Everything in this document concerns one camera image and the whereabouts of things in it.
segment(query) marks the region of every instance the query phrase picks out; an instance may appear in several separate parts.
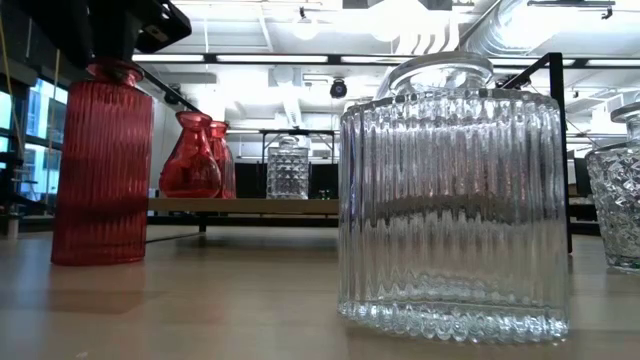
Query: ceiling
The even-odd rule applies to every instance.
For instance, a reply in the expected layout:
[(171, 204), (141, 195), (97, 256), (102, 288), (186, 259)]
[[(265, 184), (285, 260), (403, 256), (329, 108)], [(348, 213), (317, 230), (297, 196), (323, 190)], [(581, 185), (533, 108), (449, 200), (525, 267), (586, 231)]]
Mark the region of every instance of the ceiling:
[[(163, 52), (406, 53), (401, 51), (404, 47), (402, 42), (412, 36), (409, 34), (411, 31), (423, 29), (425, 24), (432, 25), (426, 26), (426, 30), (418, 30), (417, 33), (440, 31), (439, 25), (433, 24), (442, 22), (442, 12), (418, 14), (420, 9), (412, 7), (417, 4), (415, 0), (386, 1), (396, 1), (402, 6), (385, 8), (384, 11), (375, 13), (372, 12), (375, 6), (380, 7), (384, 2), (368, 10), (352, 10), (343, 9), (342, 0), (321, 2), (174, 0), (174, 4), (190, 18), (193, 33), (188, 38), (167, 47)], [(455, 21), (458, 24), (459, 34), (463, 34), (478, 21), (494, 1), (475, 0), (473, 6), (456, 7), (455, 11), (450, 13), (451, 18), (446, 16), (446, 23)], [(613, 8), (613, 16), (607, 20), (601, 18), (603, 9), (576, 12), (571, 20), (562, 22), (563, 25), (557, 29), (557, 33), (534, 47), (530, 54), (541, 56), (547, 52), (560, 51), (565, 56), (640, 58), (640, 27), (637, 26), (640, 1), (617, 0), (616, 3), (618, 5)], [(300, 6), (305, 7), (305, 15), (312, 20), (295, 23), (300, 19)], [(524, 29), (523, 36), (526, 35), (526, 31), (536, 31), (536, 27)], [(447, 37), (451, 39), (451, 30), (446, 31), (449, 31)], [(401, 32), (402, 36), (393, 41), (380, 41), (392, 37), (394, 32)], [(419, 42), (417, 36), (415, 39), (407, 40), (413, 41), (409, 49), (415, 48), (415, 44)], [(431, 45), (438, 42), (437, 35), (431, 35), (430, 39)], [(200, 76), (200, 78), (207, 79), (203, 82), (209, 82), (211, 88), (220, 95), (216, 97), (216, 101), (222, 102), (220, 106), (225, 108), (226, 120), (231, 122), (232, 127), (234, 121), (273, 119), (274, 113), (283, 111), (281, 92), (273, 84), (269, 86), (268, 74), (273, 66), (220, 64), (143, 64), (143, 66), (160, 79), (168, 78), (170, 74), (215, 74), (214, 77)], [(347, 101), (373, 96), (387, 71), (386, 67), (381, 66), (306, 65), (296, 66), (296, 68), (300, 69), (301, 74), (327, 75), (329, 80), (333, 77), (345, 79), (349, 92), (347, 98), (341, 100), (331, 99), (328, 82), (313, 82), (311, 86), (303, 85), (296, 89), (302, 113), (327, 114), (342, 113)], [(532, 87), (529, 90), (548, 91), (548, 79), (548, 72), (537, 72), (532, 76)], [(571, 105), (585, 98), (590, 100), (588, 99), (590, 96), (607, 88), (640, 89), (640, 70), (565, 70), (564, 80), (568, 92), (567, 104)], [(577, 98), (571, 96), (575, 94), (574, 90), (578, 90)], [(589, 104), (591, 103), (599, 104), (602, 101), (592, 100)], [(583, 107), (585, 106), (576, 106), (575, 109), (580, 111), (570, 113), (570, 116), (578, 122), (581, 121), (581, 117), (589, 117), (590, 108), (587, 106), (583, 109)]]

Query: red vase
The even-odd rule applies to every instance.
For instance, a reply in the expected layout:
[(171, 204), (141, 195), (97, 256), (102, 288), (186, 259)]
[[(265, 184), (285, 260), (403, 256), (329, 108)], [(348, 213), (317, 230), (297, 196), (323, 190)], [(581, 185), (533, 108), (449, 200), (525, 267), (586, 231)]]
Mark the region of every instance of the red vase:
[(222, 176), (222, 191), (216, 196), (221, 199), (236, 198), (236, 170), (233, 163), (231, 150), (224, 136), (228, 125), (222, 121), (212, 121), (207, 132), (209, 145), (213, 151), (213, 158), (220, 169)]
[(221, 192), (222, 178), (207, 141), (211, 117), (182, 111), (176, 118), (182, 133), (160, 174), (160, 190), (167, 197), (215, 197)]
[(107, 265), (145, 253), (151, 97), (131, 63), (97, 59), (93, 80), (71, 85), (51, 261)]

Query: white ceiling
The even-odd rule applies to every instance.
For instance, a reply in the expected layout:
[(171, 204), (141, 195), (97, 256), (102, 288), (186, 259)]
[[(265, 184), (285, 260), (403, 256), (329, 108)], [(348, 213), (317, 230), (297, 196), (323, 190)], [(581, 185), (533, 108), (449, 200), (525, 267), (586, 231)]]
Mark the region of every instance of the white ceiling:
[[(495, 0), (475, 0), (475, 7), (456, 12), (463, 33)], [(271, 2), (238, 4), (239, 1), (211, 2), (189, 1), (189, 5), (174, 3), (191, 19), (193, 34), (164, 49), (168, 53), (319, 53), (319, 54), (382, 54), (392, 53), (397, 41), (377, 40), (373, 31), (384, 29), (385, 23), (393, 23), (394, 17), (385, 15), (378, 21), (369, 18), (367, 10), (340, 10), (342, 1), (330, 0), (305, 3), (306, 14), (317, 21), (318, 34), (310, 40), (301, 40), (294, 33), (301, 31), (293, 24), (299, 18), (298, 4), (274, 5)], [(565, 56), (640, 56), (640, 0), (618, 0), (622, 4), (614, 8), (614, 15), (602, 20), (601, 10), (582, 12), (556, 35), (532, 51), (543, 55), (560, 51)], [(223, 94), (227, 108), (227, 120), (237, 118), (273, 119), (274, 112), (282, 111), (282, 95), (277, 88), (268, 87), (268, 70), (271, 66), (252, 65), (145, 65), (160, 78), (168, 73), (213, 73), (217, 83), (212, 85)], [(349, 87), (348, 99), (375, 94), (387, 69), (367, 66), (304, 66), (303, 74), (324, 74), (345, 78)], [(640, 87), (640, 70), (566, 70), (567, 91), (572, 88)], [(532, 77), (535, 89), (545, 92), (548, 74), (544, 71)], [(315, 84), (298, 89), (302, 112), (341, 113), (345, 99), (334, 100), (329, 96), (329, 85)], [(568, 98), (567, 103), (577, 101)]]

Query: wooden shelf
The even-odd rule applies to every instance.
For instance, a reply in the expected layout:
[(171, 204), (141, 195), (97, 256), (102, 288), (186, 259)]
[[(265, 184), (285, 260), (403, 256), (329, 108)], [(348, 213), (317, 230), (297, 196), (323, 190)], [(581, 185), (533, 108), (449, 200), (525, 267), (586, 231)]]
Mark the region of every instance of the wooden shelf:
[(245, 214), (338, 214), (338, 200), (150, 198), (153, 211)]

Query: vase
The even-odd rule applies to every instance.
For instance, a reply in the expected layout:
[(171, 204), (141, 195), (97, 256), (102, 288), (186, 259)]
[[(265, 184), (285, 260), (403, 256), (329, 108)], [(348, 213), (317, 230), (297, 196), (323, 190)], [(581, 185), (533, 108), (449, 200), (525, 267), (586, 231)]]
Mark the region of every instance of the vase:
[(176, 118), (182, 132), (160, 173), (160, 190), (173, 198), (215, 197), (222, 189), (222, 179), (206, 135), (211, 117), (182, 111)]
[(304, 199), (309, 191), (309, 149), (295, 136), (284, 136), (278, 147), (269, 148), (268, 199)]
[(341, 118), (339, 298), (389, 334), (564, 337), (567, 239), (558, 104), (483, 88), (492, 65), (439, 53)]
[(65, 118), (51, 261), (107, 265), (145, 254), (152, 99), (141, 70), (98, 58), (73, 83)]
[(640, 273), (640, 102), (611, 113), (627, 124), (628, 141), (586, 155), (609, 266)]
[(224, 136), (228, 125), (222, 121), (212, 121), (207, 132), (209, 146), (220, 169), (222, 191), (216, 197), (221, 199), (236, 198), (236, 171), (231, 150)]

